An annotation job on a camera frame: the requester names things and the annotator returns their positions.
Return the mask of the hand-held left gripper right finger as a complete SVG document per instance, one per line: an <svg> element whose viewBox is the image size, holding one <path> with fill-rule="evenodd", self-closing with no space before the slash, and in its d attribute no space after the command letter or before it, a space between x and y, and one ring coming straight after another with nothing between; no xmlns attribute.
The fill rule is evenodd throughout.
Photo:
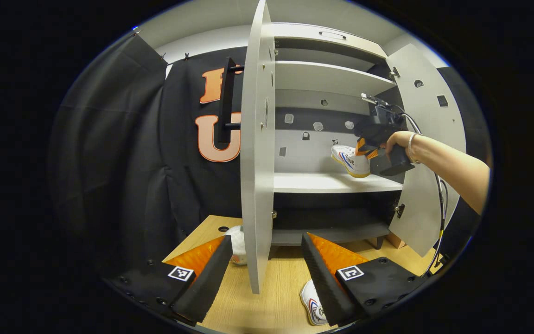
<svg viewBox="0 0 534 334"><path fill-rule="evenodd" d="M427 281L387 257L368 260L314 233L303 233L301 248L331 326L380 317Z"/></svg>

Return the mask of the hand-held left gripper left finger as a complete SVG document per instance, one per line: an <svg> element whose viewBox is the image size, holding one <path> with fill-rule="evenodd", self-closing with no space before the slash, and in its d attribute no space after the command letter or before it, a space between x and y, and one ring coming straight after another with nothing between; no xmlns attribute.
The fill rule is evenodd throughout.
<svg viewBox="0 0 534 334"><path fill-rule="evenodd" d="M128 270L109 284L154 315L195 325L213 305L232 255L231 236L223 235L165 262Z"/></svg>

